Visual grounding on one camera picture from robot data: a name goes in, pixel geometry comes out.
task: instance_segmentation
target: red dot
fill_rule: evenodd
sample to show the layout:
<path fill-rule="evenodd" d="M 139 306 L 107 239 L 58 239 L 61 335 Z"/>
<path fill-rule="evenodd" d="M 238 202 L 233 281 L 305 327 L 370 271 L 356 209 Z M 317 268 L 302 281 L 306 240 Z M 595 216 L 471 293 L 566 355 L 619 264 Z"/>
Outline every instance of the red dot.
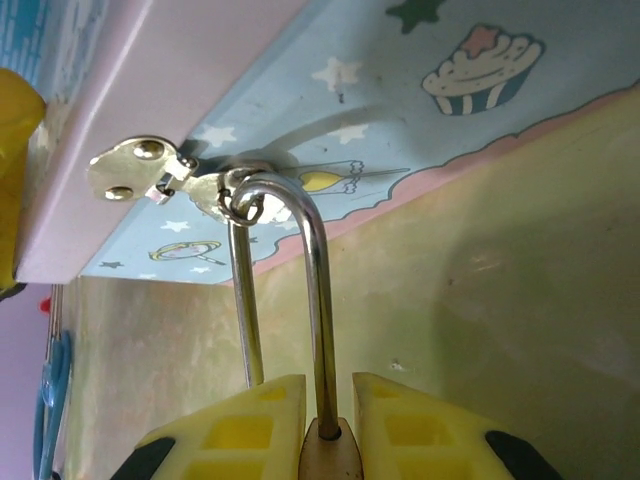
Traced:
<path fill-rule="evenodd" d="M 40 311 L 42 313 L 50 314 L 51 313 L 51 297 L 45 298 L 40 302 Z"/>

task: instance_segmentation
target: lollipop illustration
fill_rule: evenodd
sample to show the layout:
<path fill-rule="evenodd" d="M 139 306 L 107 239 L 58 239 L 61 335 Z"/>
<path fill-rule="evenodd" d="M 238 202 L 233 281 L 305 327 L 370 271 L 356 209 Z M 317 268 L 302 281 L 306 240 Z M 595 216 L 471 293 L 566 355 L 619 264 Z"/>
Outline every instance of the lollipop illustration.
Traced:
<path fill-rule="evenodd" d="M 349 160 L 346 162 L 290 168 L 284 170 L 283 173 L 294 176 L 302 184 L 302 188 L 310 195 L 329 195 L 355 193 L 358 182 L 364 177 L 394 175 L 410 170 L 408 168 L 397 168 L 394 170 L 365 172 L 364 167 L 364 162 L 360 160 Z"/>
<path fill-rule="evenodd" d="M 208 253 L 220 248 L 220 242 L 213 240 L 201 242 L 180 242 L 160 247 L 154 252 L 149 252 L 149 258 L 158 262 L 167 260 L 183 260 L 185 258 L 198 258 L 216 265 L 224 265 L 215 258 L 207 256 Z"/>

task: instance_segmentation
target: pink border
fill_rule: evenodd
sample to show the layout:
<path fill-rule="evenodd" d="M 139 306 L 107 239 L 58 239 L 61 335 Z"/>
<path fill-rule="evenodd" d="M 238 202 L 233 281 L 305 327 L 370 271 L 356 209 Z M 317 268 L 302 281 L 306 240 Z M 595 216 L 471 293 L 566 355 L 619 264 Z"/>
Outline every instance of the pink border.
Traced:
<path fill-rule="evenodd" d="M 50 171 L 22 216 L 17 279 L 79 275 L 135 205 L 95 198 L 89 160 L 133 135 L 180 144 L 307 1 L 111 2 Z"/>
<path fill-rule="evenodd" d="M 390 212 L 427 192 L 435 190 L 464 173 L 470 172 L 481 165 L 497 161 L 502 155 L 526 143 L 537 140 L 553 130 L 568 125 L 579 117 L 592 113 L 610 102 L 631 93 L 636 88 L 638 87 L 634 85 L 627 89 L 604 95 L 573 112 L 543 120 L 519 134 L 501 137 L 482 150 L 454 158 L 442 167 L 416 172 L 391 187 L 391 198 L 389 200 L 384 200 L 371 208 L 355 210 L 341 220 L 327 222 L 327 236 L 331 239 L 342 235 L 378 215 Z M 298 237 L 299 235 L 292 235 L 280 240 L 278 242 L 278 251 L 275 254 L 256 263 L 255 273 L 266 272 L 276 265 L 300 255 L 302 253 L 302 243 Z"/>

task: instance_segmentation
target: blue printed panel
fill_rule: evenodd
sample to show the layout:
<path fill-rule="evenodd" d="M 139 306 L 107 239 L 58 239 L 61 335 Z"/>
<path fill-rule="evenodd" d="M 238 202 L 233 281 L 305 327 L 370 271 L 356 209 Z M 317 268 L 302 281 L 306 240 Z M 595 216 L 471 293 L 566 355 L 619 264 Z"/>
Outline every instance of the blue printed panel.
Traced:
<path fill-rule="evenodd" d="M 47 113 L 30 145 L 25 204 L 33 201 L 91 64 L 108 0 L 47 0 L 38 90 Z"/>
<path fill-rule="evenodd" d="M 289 152 L 298 164 L 284 173 L 324 220 L 365 215 L 400 182 L 426 192 L 453 178 L 452 162 L 632 88 L 638 18 L 627 0 L 315 0 L 182 151 L 202 163 Z M 263 260 L 298 229 L 251 232 Z M 216 283 L 231 275 L 228 256 L 226 228 L 178 194 L 140 200 L 84 274 Z"/>
<path fill-rule="evenodd" d="M 0 67 L 37 84 L 50 0 L 0 0 Z"/>

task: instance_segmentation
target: padlock shackle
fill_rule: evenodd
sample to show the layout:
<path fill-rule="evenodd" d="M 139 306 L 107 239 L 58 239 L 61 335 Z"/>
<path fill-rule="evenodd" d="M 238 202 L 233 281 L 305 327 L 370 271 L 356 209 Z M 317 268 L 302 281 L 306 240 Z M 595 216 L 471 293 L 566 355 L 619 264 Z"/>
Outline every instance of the padlock shackle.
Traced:
<path fill-rule="evenodd" d="M 248 212 L 249 207 L 264 195 L 278 198 L 291 210 L 302 234 L 311 317 L 318 433 L 325 440 L 334 440 L 340 436 L 340 427 L 327 234 L 322 217 L 309 194 L 288 178 L 275 173 L 261 172 L 248 176 L 235 190 L 231 210 Z"/>
<path fill-rule="evenodd" d="M 229 248 L 244 374 L 247 387 L 251 388 L 264 383 L 264 366 L 260 346 L 256 290 L 253 284 L 249 227 L 229 222 Z"/>

